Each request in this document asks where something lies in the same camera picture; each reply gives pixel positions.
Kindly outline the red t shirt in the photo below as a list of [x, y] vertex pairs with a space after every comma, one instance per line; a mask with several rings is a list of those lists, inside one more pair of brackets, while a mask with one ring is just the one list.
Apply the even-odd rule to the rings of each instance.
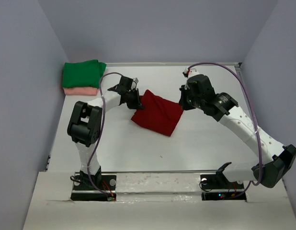
[[144, 109], [136, 110], [131, 120], [142, 128], [170, 137], [183, 114], [181, 106], [150, 90], [146, 90], [140, 99]]

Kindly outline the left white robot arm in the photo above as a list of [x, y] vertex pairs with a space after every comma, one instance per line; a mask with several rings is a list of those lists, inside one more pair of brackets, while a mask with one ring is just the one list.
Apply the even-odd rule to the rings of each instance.
[[131, 110], [144, 108], [137, 88], [137, 78], [120, 74], [118, 84], [103, 90], [104, 78], [102, 76], [100, 79], [100, 95], [96, 99], [75, 103], [67, 128], [67, 134], [76, 144], [80, 156], [80, 183], [85, 183], [90, 189], [98, 190], [102, 182], [102, 170], [96, 150], [101, 140], [105, 114], [122, 104], [126, 104]]

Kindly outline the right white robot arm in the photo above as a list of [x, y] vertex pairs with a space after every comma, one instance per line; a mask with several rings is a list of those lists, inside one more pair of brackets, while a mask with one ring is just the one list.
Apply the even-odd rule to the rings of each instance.
[[229, 94], [215, 93], [210, 79], [191, 69], [187, 81], [180, 87], [179, 105], [182, 109], [200, 109], [207, 116], [232, 131], [254, 154], [262, 158], [254, 163], [227, 162], [217, 170], [216, 184], [221, 188], [232, 182], [257, 181], [273, 188], [290, 170], [296, 158], [296, 147], [285, 146], [268, 135], [247, 116], [238, 102]]

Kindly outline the folded pink t shirt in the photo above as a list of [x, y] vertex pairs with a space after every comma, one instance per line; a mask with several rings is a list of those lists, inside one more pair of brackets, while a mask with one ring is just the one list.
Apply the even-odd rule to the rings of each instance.
[[74, 88], [63, 88], [65, 95], [84, 95], [84, 96], [95, 96], [98, 94], [99, 89], [94, 87], [74, 87]]

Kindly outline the folded green t shirt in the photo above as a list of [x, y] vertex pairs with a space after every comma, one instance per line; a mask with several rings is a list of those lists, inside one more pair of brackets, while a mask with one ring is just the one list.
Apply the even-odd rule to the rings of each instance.
[[63, 67], [63, 88], [93, 87], [99, 88], [107, 64], [97, 59], [78, 63], [65, 63]]

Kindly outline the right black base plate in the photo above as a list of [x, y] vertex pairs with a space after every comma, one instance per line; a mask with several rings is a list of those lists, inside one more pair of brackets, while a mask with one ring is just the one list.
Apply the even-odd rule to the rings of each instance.
[[229, 182], [222, 175], [203, 174], [200, 175], [200, 179], [199, 187], [203, 201], [247, 200], [245, 194], [240, 195], [244, 191], [244, 185]]

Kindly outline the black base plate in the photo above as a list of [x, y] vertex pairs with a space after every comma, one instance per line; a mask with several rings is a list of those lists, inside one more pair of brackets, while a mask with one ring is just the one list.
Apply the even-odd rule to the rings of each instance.
[[245, 194], [240, 195], [244, 191], [244, 185], [229, 182], [222, 175], [203, 174], [200, 175], [200, 179], [199, 187], [203, 201], [247, 200]]
[[99, 184], [95, 184], [99, 190], [91, 184], [87, 176], [83, 177], [79, 173], [70, 176], [73, 182], [71, 200], [72, 201], [116, 201], [116, 175], [102, 174]]

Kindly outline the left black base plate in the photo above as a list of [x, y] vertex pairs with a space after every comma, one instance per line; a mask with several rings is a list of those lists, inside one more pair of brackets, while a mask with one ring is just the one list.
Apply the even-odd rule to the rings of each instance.
[[99, 190], [91, 184], [87, 176], [83, 177], [79, 173], [70, 176], [73, 182], [71, 200], [72, 201], [116, 201], [116, 175], [102, 174], [99, 184], [95, 184]]

